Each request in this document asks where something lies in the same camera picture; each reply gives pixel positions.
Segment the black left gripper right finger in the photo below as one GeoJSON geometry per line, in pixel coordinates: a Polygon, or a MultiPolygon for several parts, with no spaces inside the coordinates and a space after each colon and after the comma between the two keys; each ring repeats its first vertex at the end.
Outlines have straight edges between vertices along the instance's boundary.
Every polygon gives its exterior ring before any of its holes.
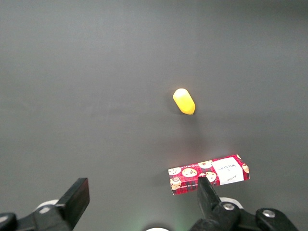
{"type": "Polygon", "coordinates": [[[209,180],[198,179],[198,204],[203,218],[192,231],[296,231],[298,228],[281,211],[261,208],[250,214],[233,202],[223,202],[209,180]]]}

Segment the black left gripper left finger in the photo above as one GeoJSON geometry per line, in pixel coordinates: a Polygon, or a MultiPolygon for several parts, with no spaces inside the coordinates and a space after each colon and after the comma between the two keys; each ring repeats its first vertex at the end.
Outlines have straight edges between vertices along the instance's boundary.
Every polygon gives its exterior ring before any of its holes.
{"type": "Polygon", "coordinates": [[[79,178],[58,200],[40,204],[28,216],[0,215],[2,231],[72,231],[90,202],[88,178],[79,178]]]}

